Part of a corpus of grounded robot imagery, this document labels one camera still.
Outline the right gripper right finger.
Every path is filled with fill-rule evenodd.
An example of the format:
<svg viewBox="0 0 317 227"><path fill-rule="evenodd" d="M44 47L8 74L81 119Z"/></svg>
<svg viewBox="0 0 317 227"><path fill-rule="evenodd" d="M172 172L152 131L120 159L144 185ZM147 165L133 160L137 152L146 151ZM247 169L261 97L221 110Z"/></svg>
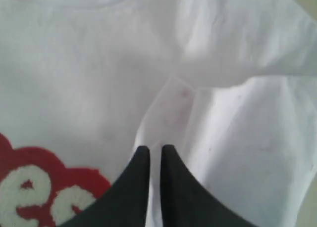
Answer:
<svg viewBox="0 0 317 227"><path fill-rule="evenodd" d="M249 227L194 178L173 145L161 151L160 203L164 227Z"/></svg>

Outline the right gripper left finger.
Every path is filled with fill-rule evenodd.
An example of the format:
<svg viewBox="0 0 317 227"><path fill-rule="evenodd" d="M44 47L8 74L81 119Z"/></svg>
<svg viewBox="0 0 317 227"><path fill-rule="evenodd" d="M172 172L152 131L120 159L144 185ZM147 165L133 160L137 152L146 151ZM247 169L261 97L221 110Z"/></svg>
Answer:
<svg viewBox="0 0 317 227"><path fill-rule="evenodd" d="M144 227L146 225L150 151L139 146L111 188L63 227Z"/></svg>

